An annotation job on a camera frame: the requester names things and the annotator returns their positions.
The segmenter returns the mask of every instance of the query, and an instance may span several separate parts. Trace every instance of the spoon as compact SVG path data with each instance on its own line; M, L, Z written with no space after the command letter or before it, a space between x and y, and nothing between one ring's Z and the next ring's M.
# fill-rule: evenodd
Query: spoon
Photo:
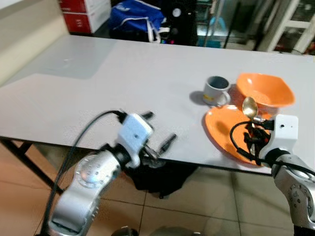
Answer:
M245 98L242 105L242 111L243 114L251 120L258 114L257 103L252 97Z

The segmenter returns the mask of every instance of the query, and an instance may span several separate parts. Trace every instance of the black cable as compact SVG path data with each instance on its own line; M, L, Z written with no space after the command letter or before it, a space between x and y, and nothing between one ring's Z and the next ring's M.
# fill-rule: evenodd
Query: black cable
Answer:
M98 121L100 118L102 118L103 116L106 116L108 114L116 114L118 116L119 121L122 123L123 120L125 119L125 117L127 116L126 113L124 112L120 112L120 111L115 111L115 110L110 110L110 111L106 111L103 112L101 114L99 114L98 116L96 116L93 120L91 120L87 126L85 126L85 128L81 131L80 135L77 137L77 139L75 140L73 146L71 147L70 151L68 152L66 158L63 160L63 163L58 171L56 180L55 180L55 184L53 189L50 192L48 201L47 201L47 205L46 205L46 210L44 213L44 218L43 218L43 224L42 224L42 228L40 231L40 235L46 235L47 229L48 229L48 220L49 220L49 215L50 215L50 211L51 211L51 207L53 204L53 200L55 198L56 195L56 190L58 187L58 183L60 181L60 178L62 177L63 173L66 170L67 164L69 162L69 160L71 159L71 157L73 156L73 153L75 151L76 146L78 145L78 143L81 141L83 135L88 131L88 129L95 124L96 121Z
M263 162L263 163L266 163L270 166L272 165L280 165L280 166L288 166L288 167L291 167L293 169L296 169L297 171L302 171L302 172L306 172L308 174L311 174L313 176L315 176L315 172L308 169L308 168L305 168L305 167L302 167L302 166L298 166L298 165L295 165L295 164L291 164L291 163L287 163L287 162L280 162L280 161L272 161L272 160L265 160L265 159L260 159L260 158L255 158L253 155L251 155L250 153L246 152L245 150L243 150L242 148L240 148L234 138L233 138L233 132L235 130L235 128L237 128L238 126L240 125L243 125L243 124L252 124L251 121L243 121L243 122L240 122L240 123L237 123L236 125L234 125L230 131L230 139L233 143L233 145L236 147L237 149L237 152L242 154L243 156L247 157L248 159L250 160L254 160L254 161L259 161L259 162Z

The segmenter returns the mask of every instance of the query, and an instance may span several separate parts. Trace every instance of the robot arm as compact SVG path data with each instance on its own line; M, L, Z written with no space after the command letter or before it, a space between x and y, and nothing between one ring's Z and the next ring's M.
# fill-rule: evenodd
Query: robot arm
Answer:
M257 164L264 162L272 168L275 184L285 195L290 206L295 236L315 235L315 176L300 171L309 167L298 156L292 154L298 136L298 118L276 115L271 120L254 118L253 122L258 126L267 127L270 135L266 136L265 133L261 137L253 137L253 134L263 134L263 132L259 127L253 128L249 125L247 129L252 136L249 138L250 135L245 133L244 141L248 144L249 150L254 149L256 153L247 153L237 147L238 152L255 160Z
M49 236L85 236L99 211L101 195L122 169L136 168L142 154L158 157L170 146L175 134L164 143L160 152L147 146L153 128L144 117L128 115L114 148L106 145L77 164L73 181L60 196L48 222Z

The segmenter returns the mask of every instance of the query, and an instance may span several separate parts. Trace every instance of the tile floor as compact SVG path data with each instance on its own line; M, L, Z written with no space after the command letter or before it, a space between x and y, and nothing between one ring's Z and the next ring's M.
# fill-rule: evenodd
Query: tile floor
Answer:
M48 194L45 184L0 146L1 235L38 233ZM88 236L110 236L125 225L139 230L140 236L293 235L288 205L270 177L205 168L164 200L136 190L120 175L102 196Z

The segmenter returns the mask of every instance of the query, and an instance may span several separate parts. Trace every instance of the orange bowl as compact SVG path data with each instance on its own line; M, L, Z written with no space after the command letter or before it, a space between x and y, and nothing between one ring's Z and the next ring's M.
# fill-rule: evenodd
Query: orange bowl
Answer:
M277 76L242 73L236 85L245 97L252 97L257 103L265 106L285 107L295 102L289 86Z

